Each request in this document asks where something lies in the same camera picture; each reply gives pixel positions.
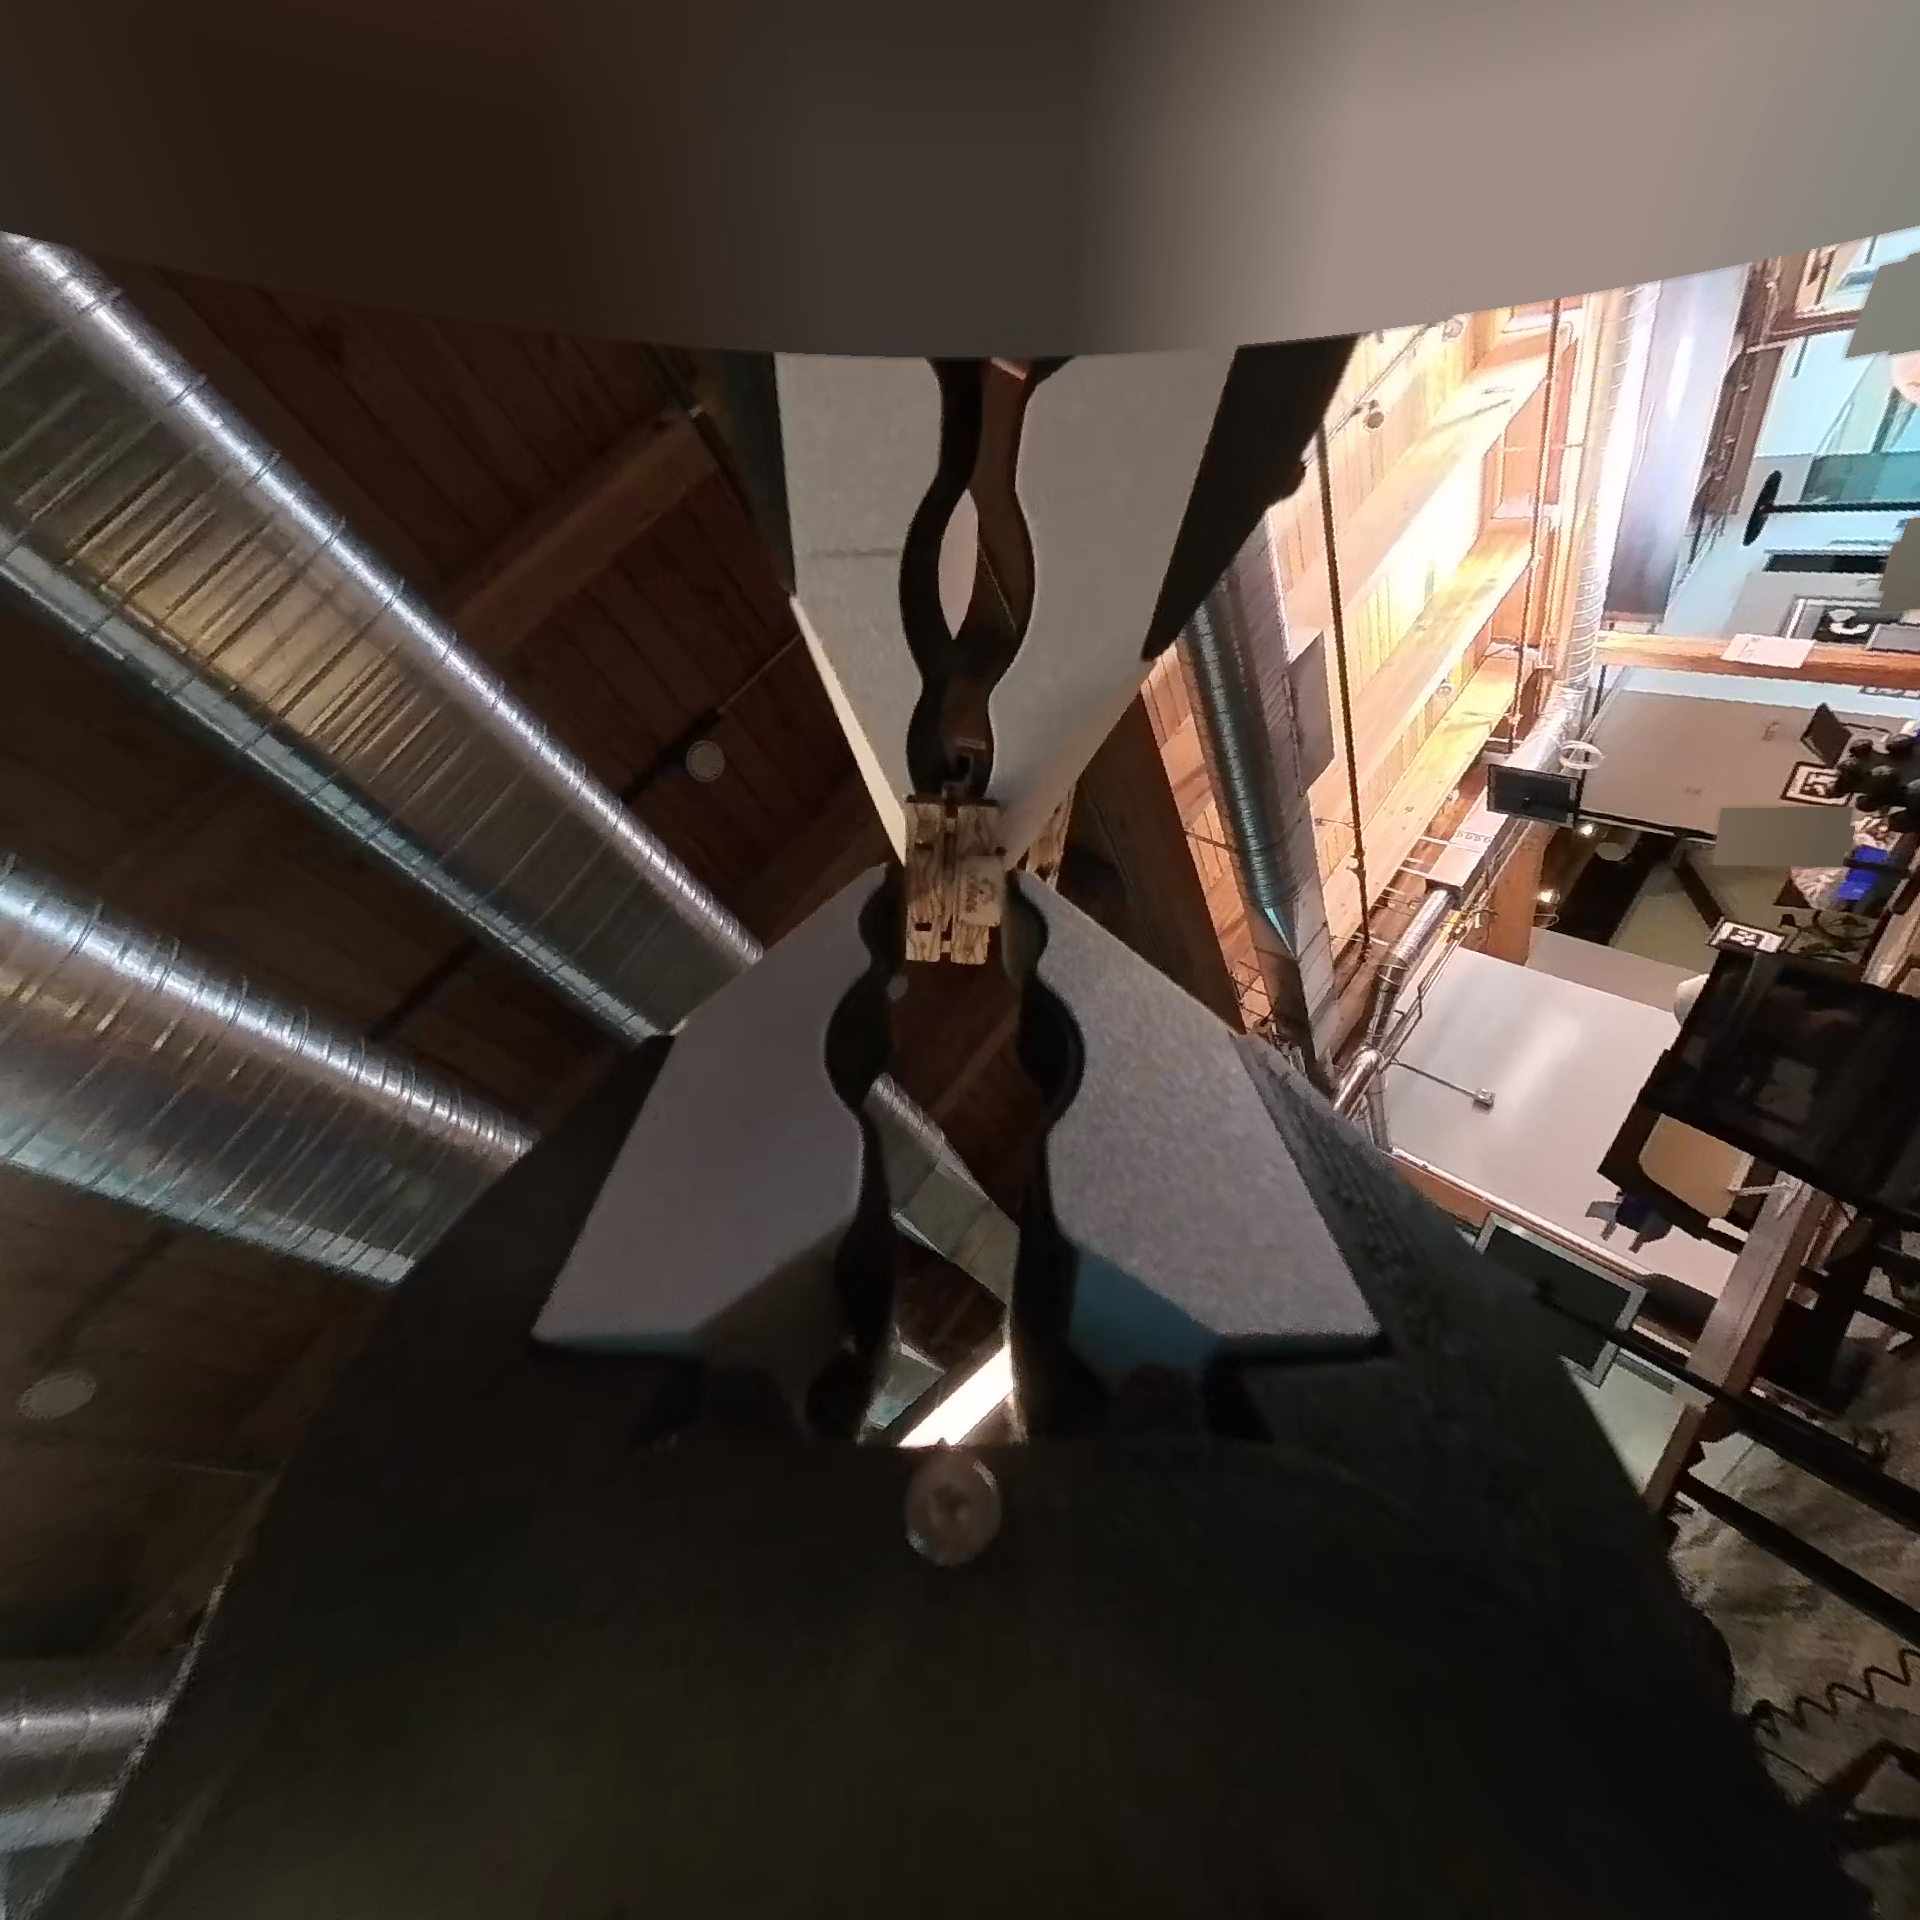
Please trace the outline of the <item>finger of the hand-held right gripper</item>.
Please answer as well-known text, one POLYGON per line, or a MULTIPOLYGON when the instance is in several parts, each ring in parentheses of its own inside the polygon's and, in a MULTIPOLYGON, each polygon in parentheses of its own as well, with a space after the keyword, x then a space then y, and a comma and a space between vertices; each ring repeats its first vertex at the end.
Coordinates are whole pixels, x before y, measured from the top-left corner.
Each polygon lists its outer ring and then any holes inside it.
POLYGON ((970 613, 986 419, 977 358, 774 358, 792 605, 829 702, 907 855, 907 803, 969 781, 992 628, 970 613))
POLYGON ((1024 403, 1034 548, 1019 648, 987 696, 1003 859, 1017 863, 1146 678, 1142 646, 1234 349, 1076 353, 1024 403))

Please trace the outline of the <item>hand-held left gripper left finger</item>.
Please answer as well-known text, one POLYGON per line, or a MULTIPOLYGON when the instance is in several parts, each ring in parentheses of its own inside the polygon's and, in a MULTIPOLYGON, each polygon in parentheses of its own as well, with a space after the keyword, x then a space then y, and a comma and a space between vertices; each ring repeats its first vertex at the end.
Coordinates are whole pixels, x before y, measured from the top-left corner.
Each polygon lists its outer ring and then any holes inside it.
POLYGON ((533 1319, 533 1339, 767 1376, 813 1431, 860 1431, 900 1238, 872 1095, 900 875, 869 869, 670 1039, 533 1319))

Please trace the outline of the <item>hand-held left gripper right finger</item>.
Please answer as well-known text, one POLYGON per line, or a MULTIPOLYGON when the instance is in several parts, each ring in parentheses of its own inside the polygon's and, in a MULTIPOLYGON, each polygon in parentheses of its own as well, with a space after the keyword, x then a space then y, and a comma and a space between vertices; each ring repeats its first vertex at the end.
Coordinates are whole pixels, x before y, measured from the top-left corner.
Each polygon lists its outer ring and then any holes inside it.
POLYGON ((1269 1366, 1383 1353, 1264 1085, 1259 1043, 1024 875, 1003 963, 1040 1099, 1007 1309, 1024 1431, 1092 1431, 1140 1373, 1206 1411, 1269 1366))

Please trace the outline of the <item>small light wooden model block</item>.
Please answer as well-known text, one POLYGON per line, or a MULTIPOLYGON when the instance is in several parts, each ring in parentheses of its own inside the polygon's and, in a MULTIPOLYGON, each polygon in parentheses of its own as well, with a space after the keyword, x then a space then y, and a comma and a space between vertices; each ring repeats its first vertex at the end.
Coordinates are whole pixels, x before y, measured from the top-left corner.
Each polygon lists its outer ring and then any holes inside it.
POLYGON ((987 799, 906 803, 902 958, 983 966, 1003 919, 999 809, 987 799))

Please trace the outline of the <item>long ceiling light strip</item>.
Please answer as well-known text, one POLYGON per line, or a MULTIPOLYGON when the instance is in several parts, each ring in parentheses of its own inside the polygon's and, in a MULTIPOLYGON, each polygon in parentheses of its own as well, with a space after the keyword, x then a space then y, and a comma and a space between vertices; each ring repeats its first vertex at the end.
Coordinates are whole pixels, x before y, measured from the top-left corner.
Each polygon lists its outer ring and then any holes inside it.
POLYGON ((896 1449, 932 1451, 966 1446, 999 1415, 1013 1411, 1017 1369, 1010 1343, 999 1339, 977 1366, 940 1382, 932 1401, 902 1415, 896 1449))

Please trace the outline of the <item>long table with black legs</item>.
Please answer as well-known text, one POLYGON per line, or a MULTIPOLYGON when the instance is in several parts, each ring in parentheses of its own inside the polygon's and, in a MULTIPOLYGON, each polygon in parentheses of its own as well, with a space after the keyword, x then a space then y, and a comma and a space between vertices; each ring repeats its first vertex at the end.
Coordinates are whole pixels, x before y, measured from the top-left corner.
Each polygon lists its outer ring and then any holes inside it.
POLYGON ((1916 1535, 1916 1492, 1862 1451, 1780 1403, 1769 1356, 1823 1356, 1857 1319, 1916 1339, 1916 1261, 1899 1231, 1866 1211, 1840 1218, 1840 1203, 1799 1183, 1773 1188, 1714 1299, 1687 1363, 1670 1373, 1683 1411, 1642 1486, 1650 1515, 1680 1502, 1709 1508, 1719 1488, 1700 1478, 1706 1451, 1726 1438, 1812 1478, 1820 1488, 1866 1505, 1916 1535))

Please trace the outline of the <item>black mesh crate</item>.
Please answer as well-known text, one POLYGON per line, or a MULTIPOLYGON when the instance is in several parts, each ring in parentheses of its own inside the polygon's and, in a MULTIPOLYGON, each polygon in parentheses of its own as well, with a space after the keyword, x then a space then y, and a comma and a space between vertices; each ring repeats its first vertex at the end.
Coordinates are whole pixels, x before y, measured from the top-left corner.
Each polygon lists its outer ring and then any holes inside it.
POLYGON ((1916 1231, 1916 1001, 1787 951, 1719 948, 1599 1163, 1694 1231, 1706 1211, 1639 1166, 1660 1121, 1916 1231))

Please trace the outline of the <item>slim metal wall duct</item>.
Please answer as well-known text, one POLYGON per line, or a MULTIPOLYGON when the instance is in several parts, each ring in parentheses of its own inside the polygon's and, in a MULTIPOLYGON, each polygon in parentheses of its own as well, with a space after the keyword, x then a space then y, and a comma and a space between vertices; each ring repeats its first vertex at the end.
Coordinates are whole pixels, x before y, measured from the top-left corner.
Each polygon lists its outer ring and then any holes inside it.
POLYGON ((1287 666, 1274 563, 1247 542, 1187 621, 1180 668, 1264 1032, 1296 1056, 1302 1076, 1327 1088, 1337 983, 1287 666))

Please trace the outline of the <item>large wall screen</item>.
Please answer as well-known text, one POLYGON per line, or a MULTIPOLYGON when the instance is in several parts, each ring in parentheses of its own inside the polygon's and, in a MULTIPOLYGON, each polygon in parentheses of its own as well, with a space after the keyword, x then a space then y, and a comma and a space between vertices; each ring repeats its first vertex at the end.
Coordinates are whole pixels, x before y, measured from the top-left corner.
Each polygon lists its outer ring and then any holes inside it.
POLYGON ((1629 621, 1663 613, 1683 569, 1722 379, 1740 349, 1747 273, 1747 265, 1726 265, 1660 283, 1604 593, 1604 608, 1629 621))

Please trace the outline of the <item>silver metal ceiling duct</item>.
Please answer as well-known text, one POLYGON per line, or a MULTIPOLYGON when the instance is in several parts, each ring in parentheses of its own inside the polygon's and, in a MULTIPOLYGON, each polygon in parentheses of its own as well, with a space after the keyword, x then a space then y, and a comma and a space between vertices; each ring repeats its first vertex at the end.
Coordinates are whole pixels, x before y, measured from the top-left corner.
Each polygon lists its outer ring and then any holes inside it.
POLYGON ((2 855, 2 1163, 390 1286, 533 1132, 2 855))

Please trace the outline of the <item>large spiral metal duct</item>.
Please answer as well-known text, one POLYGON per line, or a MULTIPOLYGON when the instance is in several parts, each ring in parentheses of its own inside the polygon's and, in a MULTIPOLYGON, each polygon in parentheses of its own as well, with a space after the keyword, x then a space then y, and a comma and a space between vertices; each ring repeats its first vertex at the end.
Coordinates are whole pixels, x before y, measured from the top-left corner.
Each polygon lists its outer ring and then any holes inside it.
POLYGON ((613 1033, 762 955, 112 278, 10 231, 2 586, 613 1033))

